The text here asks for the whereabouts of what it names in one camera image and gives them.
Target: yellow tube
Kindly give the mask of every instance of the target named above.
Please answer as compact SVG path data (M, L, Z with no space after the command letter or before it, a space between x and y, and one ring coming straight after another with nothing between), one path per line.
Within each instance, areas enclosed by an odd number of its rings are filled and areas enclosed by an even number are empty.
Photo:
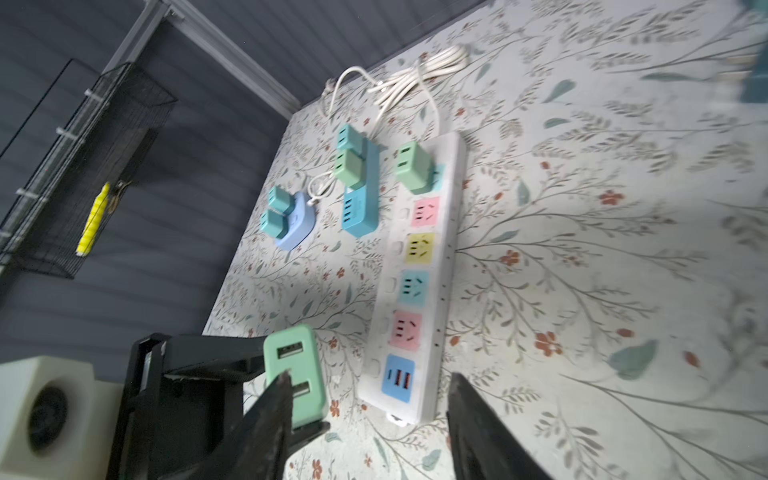
M107 195L109 194L109 182L101 188L101 193L96 196L91 212L88 214L88 221L85 222L83 236L80 237L78 249L75 253L78 257L85 257L91 252L96 240L96 232L101 224L101 218L104 216L104 210L107 209Z

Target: pink power outlet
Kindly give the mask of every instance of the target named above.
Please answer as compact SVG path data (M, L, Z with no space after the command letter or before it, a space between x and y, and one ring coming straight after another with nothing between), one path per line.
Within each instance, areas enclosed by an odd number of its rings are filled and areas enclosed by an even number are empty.
M418 313L395 310L395 325L389 345L415 352L419 349L419 334L422 329L422 316Z
M430 227L437 225L437 213L440 208L440 197L422 198L413 207L411 227Z

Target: coiled white cable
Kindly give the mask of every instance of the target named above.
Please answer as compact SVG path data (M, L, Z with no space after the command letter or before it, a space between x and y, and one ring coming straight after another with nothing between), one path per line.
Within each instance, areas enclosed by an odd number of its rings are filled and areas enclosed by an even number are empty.
M437 106L435 97L427 88L425 80L456 73L457 71L466 68L467 65L469 65L469 52L467 51L467 48L463 45L454 45L453 47L441 51L426 61L422 61L421 59L417 60L413 67L403 68L402 70L391 74L384 81L377 81L374 79L368 73L368 71L365 70L365 68L357 66L349 67L339 76L335 85L333 83L333 79L329 79L326 82L325 89L320 95L320 100L318 102L319 110L325 118L330 118L331 115L333 115L333 107L336 104L336 96L339 93L339 87L341 86L342 80L348 74L354 71L360 73L363 78L365 78L370 84L373 85L367 90L369 93L381 93L381 95L378 96L374 101L374 104L380 107L379 114L376 115L376 119L368 131L368 137L372 140L376 137L376 132L378 131L381 120L384 118L386 112L394 108L408 94L408 92L410 92L418 84L424 90L424 93L426 93L429 100L429 105L435 111L435 132L439 136L441 132L440 110ZM331 103L328 107L328 110L326 111L325 98L328 96L328 94L331 94ZM313 192L312 185L314 182L321 177L325 177L326 175L331 176L331 180L326 183L319 192ZM336 178L332 176L331 170L313 177L313 179L310 180L306 187L307 193L310 196L310 200L307 202L307 204L312 206L316 204L320 199L330 195L332 186L335 181Z

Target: flower pattern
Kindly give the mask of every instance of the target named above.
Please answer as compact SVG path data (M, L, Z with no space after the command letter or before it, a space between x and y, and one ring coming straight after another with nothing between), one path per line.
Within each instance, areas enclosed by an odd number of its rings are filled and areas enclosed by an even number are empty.
M434 112L415 91L382 119L376 232L341 230L337 182L287 253L258 230L266 192L326 171L339 126L365 131L378 109L356 79L331 121L315 105L296 113L205 329L314 328L332 428L285 477L452 478L455 371L557 480L768 477L768 111L716 81L766 35L738 2L498 0L373 72L470 51L432 86L468 166L438 415L425 425L393 425L356 387L393 159L434 135ZM264 388L243 387L246 408Z

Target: white power strip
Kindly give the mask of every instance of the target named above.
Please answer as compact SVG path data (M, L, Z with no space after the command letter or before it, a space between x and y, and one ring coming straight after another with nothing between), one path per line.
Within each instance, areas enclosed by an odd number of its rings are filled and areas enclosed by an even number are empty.
M421 144L432 189L400 185L358 394L395 423L435 418L467 148L458 132Z

